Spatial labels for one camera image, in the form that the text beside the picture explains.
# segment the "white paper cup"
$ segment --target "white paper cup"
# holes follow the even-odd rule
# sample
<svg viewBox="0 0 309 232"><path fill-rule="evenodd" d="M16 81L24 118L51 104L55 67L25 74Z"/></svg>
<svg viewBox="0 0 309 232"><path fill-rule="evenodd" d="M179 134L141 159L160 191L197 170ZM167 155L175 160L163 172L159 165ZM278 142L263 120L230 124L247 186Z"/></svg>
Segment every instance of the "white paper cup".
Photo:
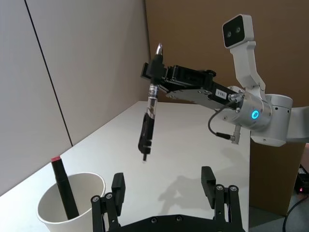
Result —
<svg viewBox="0 0 309 232"><path fill-rule="evenodd" d="M69 176L69 182L78 208L79 216L67 219L57 184L42 196L37 216L50 232L92 232L90 199L105 194L104 179L95 173L78 173Z"/></svg>

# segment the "cardboard box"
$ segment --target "cardboard box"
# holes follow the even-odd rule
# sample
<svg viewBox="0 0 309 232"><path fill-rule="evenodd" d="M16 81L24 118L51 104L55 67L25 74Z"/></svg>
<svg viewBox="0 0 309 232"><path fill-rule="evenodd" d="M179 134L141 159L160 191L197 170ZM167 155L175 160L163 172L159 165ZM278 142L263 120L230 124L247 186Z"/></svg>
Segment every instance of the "cardboard box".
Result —
<svg viewBox="0 0 309 232"><path fill-rule="evenodd" d="M239 86L222 24L238 14L253 18L257 71L266 93L309 105L307 1L146 0L151 56L163 44L164 63L217 72L215 81ZM159 95L161 101L172 102ZM250 205L285 215L305 144L251 144Z"/></svg>

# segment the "blue led ring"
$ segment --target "blue led ring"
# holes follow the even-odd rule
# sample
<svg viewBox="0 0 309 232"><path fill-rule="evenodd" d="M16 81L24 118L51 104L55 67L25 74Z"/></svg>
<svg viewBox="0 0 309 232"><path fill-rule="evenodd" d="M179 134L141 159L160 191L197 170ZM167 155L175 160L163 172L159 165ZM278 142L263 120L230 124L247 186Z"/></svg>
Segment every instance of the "blue led ring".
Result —
<svg viewBox="0 0 309 232"><path fill-rule="evenodd" d="M254 110L251 114L252 119L257 119L259 117L260 113L257 110Z"/></svg>

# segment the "cable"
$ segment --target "cable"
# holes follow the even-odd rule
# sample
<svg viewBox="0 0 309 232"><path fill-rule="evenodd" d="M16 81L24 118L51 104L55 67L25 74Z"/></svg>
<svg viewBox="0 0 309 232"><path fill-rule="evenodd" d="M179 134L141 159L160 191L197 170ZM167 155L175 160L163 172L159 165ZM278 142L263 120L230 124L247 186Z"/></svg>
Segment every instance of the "cable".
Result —
<svg viewBox="0 0 309 232"><path fill-rule="evenodd" d="M303 201L305 201L308 198L308 196L306 196L305 198L301 199L300 201L298 201L297 203L295 203L295 205L292 206L292 208L288 211L287 215L284 218L284 222L283 222L283 226L282 226L282 232L286 232L285 230L285 226L286 226L286 221L288 220L288 216L291 213L291 211L298 206L299 204L301 204Z"/></svg>
<svg viewBox="0 0 309 232"><path fill-rule="evenodd" d="M214 132L212 129L211 129L211 121L213 120L214 117L216 117L221 111L223 111L225 108L229 107L230 105L236 103L236 100L235 101L231 101L227 104L225 104L224 106L222 106L218 111L216 111L208 120L208 129L211 133L213 133L215 136L218 136L218 137L221 137L221 138L224 138L224 139L230 139L231 138L231 135L229 134L224 134L224 133L220 133L220 132Z"/></svg>

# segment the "white table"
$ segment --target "white table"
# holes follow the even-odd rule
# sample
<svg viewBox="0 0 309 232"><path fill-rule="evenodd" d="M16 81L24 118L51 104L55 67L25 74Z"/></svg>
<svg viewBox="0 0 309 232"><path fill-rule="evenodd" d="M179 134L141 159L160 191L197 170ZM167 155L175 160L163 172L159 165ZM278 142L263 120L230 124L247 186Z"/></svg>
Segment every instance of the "white table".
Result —
<svg viewBox="0 0 309 232"><path fill-rule="evenodd" d="M111 190L116 172L124 172L126 195L119 221L184 214L212 218L201 186L201 166L210 166L217 183L239 187L242 223L248 231L250 134L241 129L239 145L207 130L213 113L200 105L159 103L152 152L147 163L137 144L146 102L140 101L61 155L67 174L94 172ZM215 131L233 132L233 125L214 119ZM1 232L46 232L36 217L40 197L54 184L47 164L0 197Z"/></svg>

